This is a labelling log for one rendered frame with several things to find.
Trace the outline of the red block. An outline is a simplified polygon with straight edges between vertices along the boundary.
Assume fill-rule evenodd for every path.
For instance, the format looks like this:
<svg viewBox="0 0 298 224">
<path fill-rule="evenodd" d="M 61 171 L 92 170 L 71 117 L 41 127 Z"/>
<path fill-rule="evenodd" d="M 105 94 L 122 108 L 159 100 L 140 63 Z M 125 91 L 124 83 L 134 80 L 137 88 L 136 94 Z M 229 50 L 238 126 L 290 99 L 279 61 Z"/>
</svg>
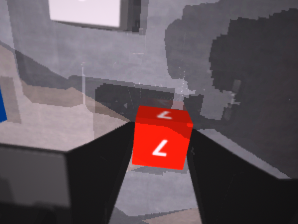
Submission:
<svg viewBox="0 0 298 224">
<path fill-rule="evenodd" d="M 183 170 L 192 128 L 187 111 L 139 106 L 132 164 Z"/>
</svg>

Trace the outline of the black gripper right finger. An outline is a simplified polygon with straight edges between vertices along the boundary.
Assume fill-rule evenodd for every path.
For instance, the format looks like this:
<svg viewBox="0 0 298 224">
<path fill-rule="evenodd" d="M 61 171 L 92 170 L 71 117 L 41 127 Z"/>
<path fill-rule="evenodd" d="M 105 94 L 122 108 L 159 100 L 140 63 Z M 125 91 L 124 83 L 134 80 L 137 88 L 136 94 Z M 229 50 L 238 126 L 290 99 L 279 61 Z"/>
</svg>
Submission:
<svg viewBox="0 0 298 224">
<path fill-rule="evenodd" d="M 196 129 L 187 163 L 201 224 L 298 224 L 298 179 L 278 179 Z"/>
</svg>

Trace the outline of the blue block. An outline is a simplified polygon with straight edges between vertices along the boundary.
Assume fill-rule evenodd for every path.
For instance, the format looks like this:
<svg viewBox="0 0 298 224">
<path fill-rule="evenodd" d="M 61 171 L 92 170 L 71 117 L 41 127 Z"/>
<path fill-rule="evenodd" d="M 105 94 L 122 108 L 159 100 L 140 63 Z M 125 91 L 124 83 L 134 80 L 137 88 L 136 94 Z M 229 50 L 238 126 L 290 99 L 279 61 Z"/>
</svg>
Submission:
<svg viewBox="0 0 298 224">
<path fill-rule="evenodd" d="M 5 120 L 7 120 L 7 116 L 6 116 L 1 90 L 0 90 L 0 123 Z"/>
</svg>

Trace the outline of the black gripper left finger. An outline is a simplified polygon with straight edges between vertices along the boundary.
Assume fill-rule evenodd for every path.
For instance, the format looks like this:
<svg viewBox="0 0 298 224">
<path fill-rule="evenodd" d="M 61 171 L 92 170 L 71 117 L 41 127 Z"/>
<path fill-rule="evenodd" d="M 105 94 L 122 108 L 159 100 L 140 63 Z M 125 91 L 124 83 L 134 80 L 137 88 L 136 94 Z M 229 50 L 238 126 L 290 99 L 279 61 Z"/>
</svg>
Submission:
<svg viewBox="0 0 298 224">
<path fill-rule="evenodd" d="M 50 209 L 57 224 L 108 224 L 134 133 L 130 121 L 69 151 L 0 143 L 0 202 Z"/>
</svg>

